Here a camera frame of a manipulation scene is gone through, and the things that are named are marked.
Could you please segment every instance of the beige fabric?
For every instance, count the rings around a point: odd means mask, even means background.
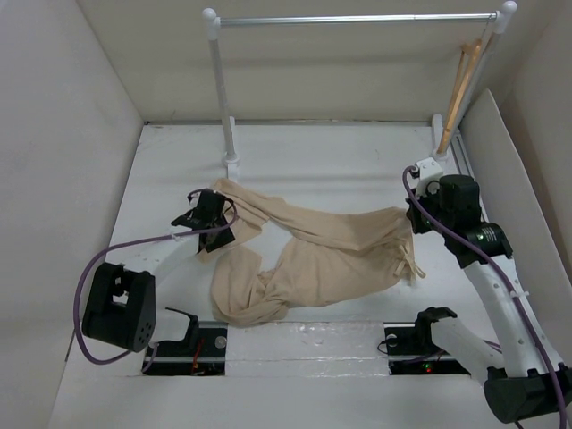
[[[214,186],[234,200],[236,240],[224,253],[211,287],[214,317],[239,326],[282,319],[289,307],[323,307],[385,290],[401,278],[423,276],[413,258],[405,211],[391,207],[364,214],[329,214],[295,207],[226,179]],[[262,232],[269,219],[294,236],[276,268],[260,273],[262,258],[241,243]]]

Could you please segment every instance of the black joint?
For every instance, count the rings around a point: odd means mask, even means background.
[[[187,196],[189,202],[193,196],[193,193]],[[228,224],[224,218],[224,204],[227,201],[232,203],[225,195],[214,190],[201,190],[197,206],[177,217],[171,225],[185,226],[191,230],[222,228]],[[230,228],[218,232],[204,232],[199,235],[198,251],[204,249],[206,252],[212,252],[232,241],[234,241],[234,235]]]
[[[125,303],[116,302],[129,292]],[[155,329],[155,277],[122,265],[101,264],[95,272],[81,331],[89,338],[134,352],[143,350]]]
[[[417,314],[415,331],[417,339],[424,346],[433,345],[431,338],[431,324],[447,317],[457,318],[457,313],[447,307],[429,307]]]
[[[556,372],[564,401],[572,401],[572,370]],[[489,368],[484,396],[492,413],[505,424],[556,413],[559,410],[551,375],[528,371],[527,377],[507,377],[504,369]]]
[[[433,229],[431,223],[425,219],[409,198],[406,198],[406,202],[409,205],[406,216],[409,221],[411,221],[413,233],[425,234],[431,231]],[[418,202],[430,215],[436,216],[439,213],[439,196],[437,194],[421,197],[418,199]]]

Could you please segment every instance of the white wall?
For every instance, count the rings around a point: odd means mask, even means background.
[[[517,273],[552,345],[572,360],[572,287],[527,171],[490,91],[469,109],[461,131],[491,222],[514,250]]]
[[[566,0],[519,70],[501,112],[572,277],[572,1]]]
[[[562,0],[517,0],[518,12],[484,75],[505,78]],[[489,12],[502,0],[78,0],[146,120],[218,117],[201,21],[223,17]],[[484,24],[226,29],[221,50],[231,110],[242,119],[427,121],[447,109],[459,47]]]
[[[0,427],[44,427],[142,121],[73,0],[0,0]]]

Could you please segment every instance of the metal rod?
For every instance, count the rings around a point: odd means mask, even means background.
[[[232,160],[237,155],[234,150],[234,142],[232,140],[231,114],[229,112],[229,102],[226,98],[226,89],[224,87],[223,63],[221,61],[221,51],[218,47],[218,39],[209,40],[208,45],[211,51],[211,59],[213,60],[218,108],[221,112],[221,120],[223,122],[224,144],[226,146],[225,158],[227,160]]]
[[[284,18],[221,18],[221,28],[262,25],[398,23],[398,22],[492,22],[497,13],[428,13],[361,16],[294,16]]]

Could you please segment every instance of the white enclosure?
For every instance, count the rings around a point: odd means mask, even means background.
[[[518,2],[443,165],[479,181],[543,329],[572,364],[564,3]],[[164,231],[187,208],[190,190],[227,175],[205,7],[241,18],[499,6],[0,0],[0,427],[504,427],[468,376],[389,376],[375,350],[384,322],[412,321],[430,306],[453,308],[473,332],[495,340],[438,234],[415,237],[423,280],[293,308],[280,323],[230,328],[225,377],[146,377],[142,354],[92,366],[71,342],[73,292],[87,261],[110,240]],[[229,29],[221,53],[238,117],[240,184],[334,213],[405,207],[401,172],[433,150],[430,121],[446,113],[459,47],[491,31],[484,22]],[[248,246],[273,268],[289,238],[267,224]],[[158,304],[211,320],[214,266],[190,257],[158,290]],[[117,352],[88,345],[101,358]],[[555,428],[557,416],[524,426]]]

